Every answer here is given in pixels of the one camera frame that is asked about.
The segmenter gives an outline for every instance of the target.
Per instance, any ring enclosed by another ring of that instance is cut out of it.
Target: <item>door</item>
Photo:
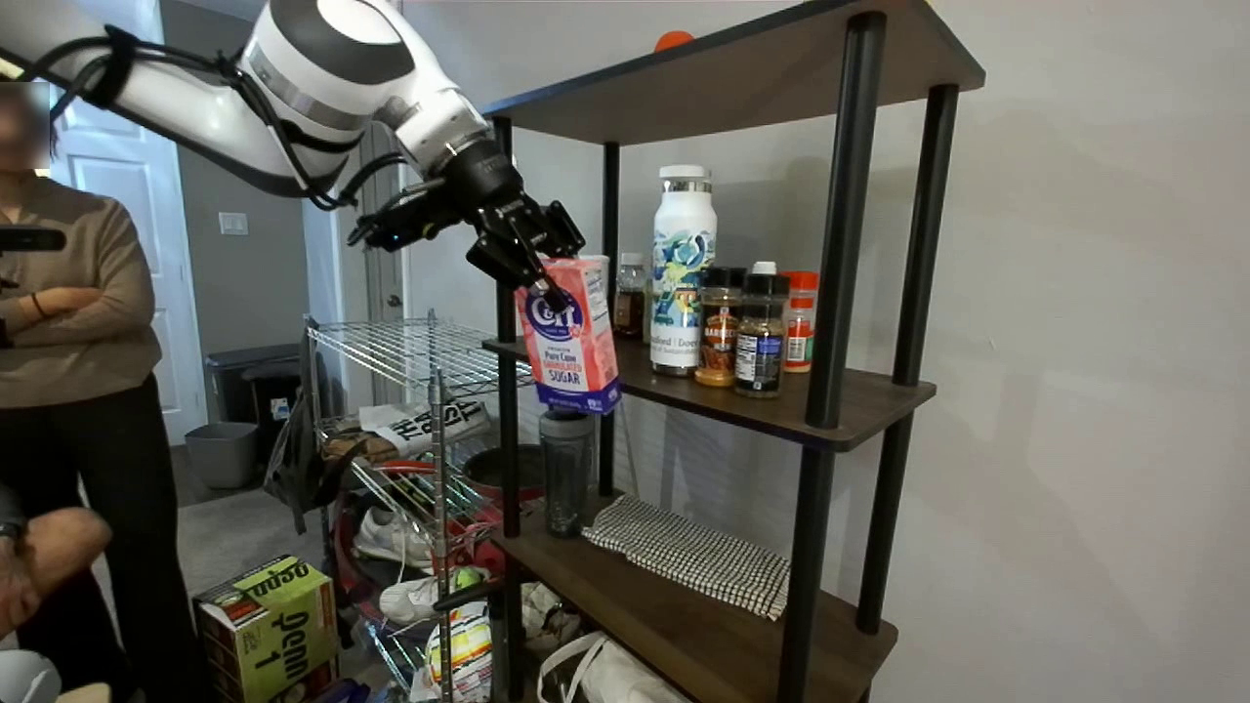
[[[130,27],[159,44],[157,0],[77,0],[96,24]],[[57,121],[57,149],[49,176],[83,191],[114,194],[130,207],[157,284],[157,335],[163,361],[157,367],[169,441],[185,447],[189,431],[207,423],[204,404],[204,352],[191,288],[189,218],[185,218],[185,171],[172,139],[74,103]]]

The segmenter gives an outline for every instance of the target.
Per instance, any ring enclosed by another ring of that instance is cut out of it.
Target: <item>wall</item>
[[[637,54],[676,18],[712,33],[782,3],[405,7],[488,103]],[[904,641],[874,698],[1247,698],[1250,7],[934,7],[992,83],[961,103],[924,356],[936,400],[919,415],[885,603]],[[919,109],[884,109],[861,367],[889,361],[913,145]],[[644,244],[655,165],[676,152],[713,169],[728,255],[805,259],[828,121],[630,152],[624,244]],[[588,149],[518,137],[518,165],[534,194],[566,198],[598,234]],[[630,490],[785,551],[797,478],[775,466],[797,457],[789,447],[644,404],[620,423]],[[836,594],[855,594],[874,449],[838,461]]]
[[[169,3],[169,40],[197,54],[234,54],[250,18]],[[204,352],[297,344],[309,311],[303,205],[266,194],[185,149],[191,268]],[[220,211],[250,234],[220,234]]]

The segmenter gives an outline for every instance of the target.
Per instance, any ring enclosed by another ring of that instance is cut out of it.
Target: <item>shelf post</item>
[[[497,119],[497,137],[504,152],[513,155],[513,121]],[[497,281],[497,341],[514,344],[514,302],[504,281]],[[518,419],[514,419],[514,361],[497,356],[499,370],[499,449],[504,449],[504,473],[499,473],[499,492],[504,492],[504,536],[518,536]],[[504,591],[493,594],[493,609],[499,609],[504,621],[504,686],[509,698],[518,698],[522,691],[522,629],[518,629],[518,574],[504,574]]]
[[[831,176],[828,176],[828,218],[824,218],[824,276],[816,311],[816,352],[812,352],[812,387],[809,387],[809,423],[838,423],[838,387],[846,367],[850,303],[855,303],[855,268],[863,238],[863,198],[871,169],[871,132],[878,103],[885,17],[863,11],[846,18],[845,70],[838,70],[838,121],[831,139]],[[809,685],[809,643],[812,619],[824,570],[824,533],[828,533],[828,492],[831,492],[831,453],[809,449],[802,457],[797,517],[794,517],[794,574],[785,604],[785,641],[779,698],[805,698]]]
[[[620,259],[620,145],[601,145],[601,250],[611,255],[611,303],[616,303],[616,259]],[[616,490],[616,415],[598,423],[598,495]]]
[[[904,276],[904,311],[900,311],[900,346],[894,346],[900,387],[913,387],[923,378],[954,121],[956,121],[956,86],[934,86],[924,103],[924,137],[923,137],[911,250],[906,250],[906,276]],[[867,632],[878,632],[884,625],[911,423],[913,415],[906,415],[885,431],[884,461],[874,478],[867,557],[863,557],[861,612],[855,612],[855,625]]]

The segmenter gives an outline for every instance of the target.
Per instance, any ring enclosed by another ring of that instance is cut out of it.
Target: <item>plastic bottle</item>
[[[630,250],[616,264],[616,303],[614,303],[614,335],[616,341],[644,341],[644,303],[650,303],[650,263],[644,255]]]
[[[782,391],[785,276],[779,264],[750,264],[733,352],[733,391],[771,400]]]
[[[699,272],[713,259],[713,207],[699,165],[659,169],[663,191],[651,225],[651,370],[699,367]]]
[[[733,387],[738,303],[747,268],[703,268],[703,341],[699,341],[699,387]]]
[[[812,370],[812,335],[816,335],[816,268],[794,268],[789,272],[789,296],[785,296],[785,370]]]

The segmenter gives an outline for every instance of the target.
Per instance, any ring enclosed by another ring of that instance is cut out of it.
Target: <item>spice jar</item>
[[[733,391],[771,400],[782,391],[785,276],[779,264],[750,264],[733,352]]]
[[[816,268],[789,272],[789,302],[785,302],[785,370],[812,370],[812,335],[816,335]]]
[[[644,341],[644,303],[650,303],[650,263],[630,250],[616,264],[616,303],[614,303],[614,335]]]
[[[733,387],[733,341],[738,341],[738,302],[747,268],[712,264],[703,268],[699,303],[699,387]]]

